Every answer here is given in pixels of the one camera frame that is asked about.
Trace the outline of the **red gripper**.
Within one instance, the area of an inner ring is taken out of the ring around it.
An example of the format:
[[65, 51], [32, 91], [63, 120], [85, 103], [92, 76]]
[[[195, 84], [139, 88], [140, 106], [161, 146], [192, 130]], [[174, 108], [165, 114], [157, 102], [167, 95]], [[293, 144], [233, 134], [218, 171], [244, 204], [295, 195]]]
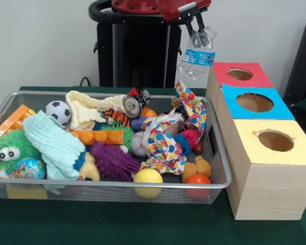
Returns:
[[[188, 0], [179, 0], [179, 1], [169, 1], [169, 0], [157, 0], [157, 6], [163, 16], [165, 21], [171, 21], [174, 19], [178, 19], [181, 16], [181, 13], [189, 11], [191, 9], [195, 11], [202, 10], [207, 8], [211, 4], [211, 0], [198, 0], [198, 1], [188, 1]], [[198, 31], [203, 32], [206, 28], [203, 18], [200, 12], [195, 14], [197, 23], [198, 23]], [[192, 37], [197, 33], [194, 30], [192, 21], [194, 16], [189, 16], [186, 19], [186, 28], [189, 34], [189, 37]]]

